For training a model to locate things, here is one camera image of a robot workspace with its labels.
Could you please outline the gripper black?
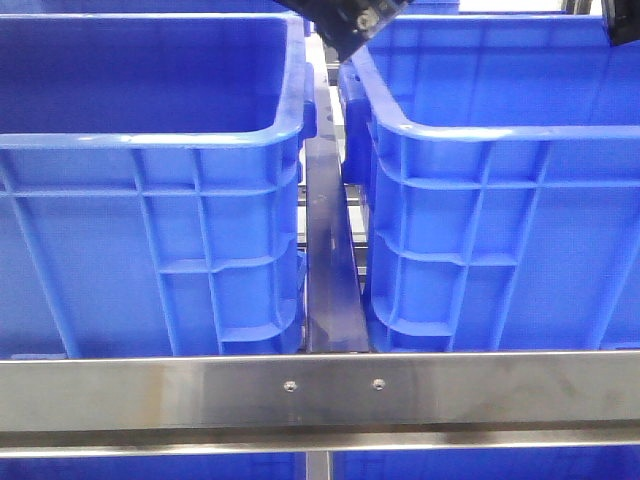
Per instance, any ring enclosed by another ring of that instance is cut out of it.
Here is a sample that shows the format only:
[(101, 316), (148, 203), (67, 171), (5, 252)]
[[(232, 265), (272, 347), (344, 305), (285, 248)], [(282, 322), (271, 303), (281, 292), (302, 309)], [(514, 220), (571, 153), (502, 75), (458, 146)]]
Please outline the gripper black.
[(348, 61), (382, 29), (403, 13), (409, 1), (283, 0), (282, 5), (314, 23), (340, 63)]

